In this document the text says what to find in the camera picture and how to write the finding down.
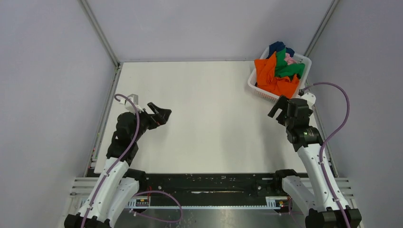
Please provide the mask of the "orange t shirt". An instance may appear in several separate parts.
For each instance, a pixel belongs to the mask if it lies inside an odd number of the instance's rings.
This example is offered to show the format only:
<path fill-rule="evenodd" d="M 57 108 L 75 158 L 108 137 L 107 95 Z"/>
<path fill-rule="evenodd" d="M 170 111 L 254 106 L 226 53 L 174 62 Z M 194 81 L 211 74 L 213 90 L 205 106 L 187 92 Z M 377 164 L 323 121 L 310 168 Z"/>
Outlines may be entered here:
<path fill-rule="evenodd" d="M 272 94 L 291 98 L 296 92 L 300 79 L 294 76 L 293 80 L 289 77 L 275 77 L 276 52 L 268 59 L 254 60 L 256 69 L 256 87 L 270 92 Z"/>

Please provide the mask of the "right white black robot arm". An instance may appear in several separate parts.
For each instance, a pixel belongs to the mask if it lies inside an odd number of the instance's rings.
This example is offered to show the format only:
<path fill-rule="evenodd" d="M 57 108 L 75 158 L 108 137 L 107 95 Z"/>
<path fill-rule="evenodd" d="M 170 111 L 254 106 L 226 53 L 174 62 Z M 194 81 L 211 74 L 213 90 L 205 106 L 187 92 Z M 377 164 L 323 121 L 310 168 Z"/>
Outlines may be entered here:
<path fill-rule="evenodd" d="M 323 150 L 323 140 L 317 128 L 311 126 L 313 111 L 301 98 L 280 96 L 269 112 L 286 129 L 287 139 L 303 162 L 311 190 L 301 181 L 293 169 L 275 172 L 271 188 L 280 196 L 288 195 L 305 216 L 307 228 L 357 228 L 362 216 L 352 208 L 343 196 L 332 175 Z"/>

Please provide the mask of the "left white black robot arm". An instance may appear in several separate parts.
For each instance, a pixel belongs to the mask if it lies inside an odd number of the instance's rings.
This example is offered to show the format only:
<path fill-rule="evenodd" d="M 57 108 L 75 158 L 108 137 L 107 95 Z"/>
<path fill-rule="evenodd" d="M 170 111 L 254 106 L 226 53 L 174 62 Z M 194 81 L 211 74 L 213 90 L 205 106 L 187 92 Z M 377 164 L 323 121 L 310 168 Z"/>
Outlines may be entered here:
<path fill-rule="evenodd" d="M 115 131 L 107 149 L 104 169 L 89 197 L 76 214 L 64 220 L 66 228 L 113 228 L 133 195 L 147 191 L 145 172 L 131 169 L 138 151 L 137 141 L 147 131 L 166 124 L 172 113 L 148 103 L 152 113 L 127 106 L 117 117 Z"/>

